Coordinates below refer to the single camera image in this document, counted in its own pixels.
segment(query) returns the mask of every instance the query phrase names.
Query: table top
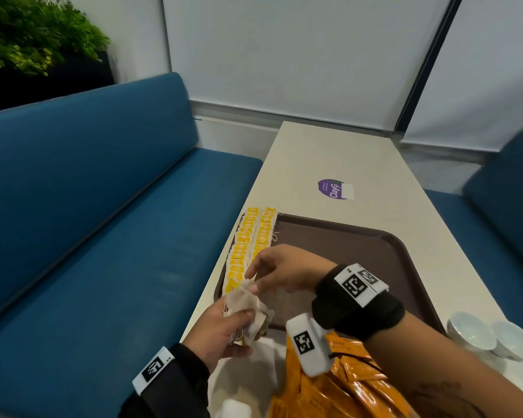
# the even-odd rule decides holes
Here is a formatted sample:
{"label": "table top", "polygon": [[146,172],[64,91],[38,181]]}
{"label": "table top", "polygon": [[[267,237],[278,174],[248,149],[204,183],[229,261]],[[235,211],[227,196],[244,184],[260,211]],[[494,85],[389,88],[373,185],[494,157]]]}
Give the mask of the table top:
{"label": "table top", "polygon": [[[318,182],[352,184],[355,199],[323,195]],[[487,324],[505,319],[390,139],[284,122],[244,204],[385,230],[400,238],[444,325],[464,310]],[[184,336],[213,303],[233,233],[215,265]],[[500,371],[523,390],[523,363]]]}

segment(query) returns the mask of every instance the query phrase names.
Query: white bowl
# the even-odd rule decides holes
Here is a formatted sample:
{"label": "white bowl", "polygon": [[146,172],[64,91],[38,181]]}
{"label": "white bowl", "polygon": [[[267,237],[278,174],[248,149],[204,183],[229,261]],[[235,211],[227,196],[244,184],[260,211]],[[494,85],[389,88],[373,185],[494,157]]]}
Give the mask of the white bowl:
{"label": "white bowl", "polygon": [[496,336],[492,329],[479,318],[463,311],[451,316],[447,322],[447,334],[467,351],[491,351],[496,347]]}
{"label": "white bowl", "polygon": [[495,321],[492,330],[497,338],[492,353],[499,357],[523,362],[523,329],[508,321]]}

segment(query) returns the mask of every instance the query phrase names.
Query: foliage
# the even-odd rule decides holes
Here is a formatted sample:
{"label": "foliage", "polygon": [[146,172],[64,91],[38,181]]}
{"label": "foliage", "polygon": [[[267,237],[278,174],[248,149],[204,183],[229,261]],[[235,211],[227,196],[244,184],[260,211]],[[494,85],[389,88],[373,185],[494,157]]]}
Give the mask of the foliage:
{"label": "foliage", "polygon": [[70,0],[0,0],[0,68],[47,74],[62,54],[98,59],[109,39]]}

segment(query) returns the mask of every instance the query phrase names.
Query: blue seat cushion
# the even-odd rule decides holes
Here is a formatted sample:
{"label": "blue seat cushion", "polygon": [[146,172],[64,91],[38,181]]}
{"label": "blue seat cushion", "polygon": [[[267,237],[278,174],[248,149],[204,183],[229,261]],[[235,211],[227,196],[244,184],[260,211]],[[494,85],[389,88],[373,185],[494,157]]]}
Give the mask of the blue seat cushion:
{"label": "blue seat cushion", "polygon": [[465,184],[463,194],[523,258],[523,131]]}
{"label": "blue seat cushion", "polygon": [[262,162],[195,149],[0,320],[0,412],[114,417],[178,342]]}
{"label": "blue seat cushion", "polygon": [[504,315],[523,328],[523,260],[464,197],[426,194]]}
{"label": "blue seat cushion", "polygon": [[0,308],[186,155],[176,73],[0,112]]}

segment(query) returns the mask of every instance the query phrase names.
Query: tea bag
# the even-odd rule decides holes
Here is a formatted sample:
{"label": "tea bag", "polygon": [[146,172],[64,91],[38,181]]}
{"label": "tea bag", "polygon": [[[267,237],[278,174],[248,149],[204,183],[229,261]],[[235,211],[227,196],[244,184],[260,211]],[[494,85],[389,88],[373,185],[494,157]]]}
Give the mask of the tea bag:
{"label": "tea bag", "polygon": [[226,308],[223,313],[224,316],[230,316],[235,312],[245,309],[253,309],[255,311],[254,321],[242,329],[242,336],[239,339],[243,344],[248,346],[251,346],[258,333],[264,333],[265,330],[267,330],[269,323],[271,323],[275,315],[272,309],[266,307],[256,295],[253,295],[248,290],[252,281],[253,280],[241,281],[237,288],[226,295]]}

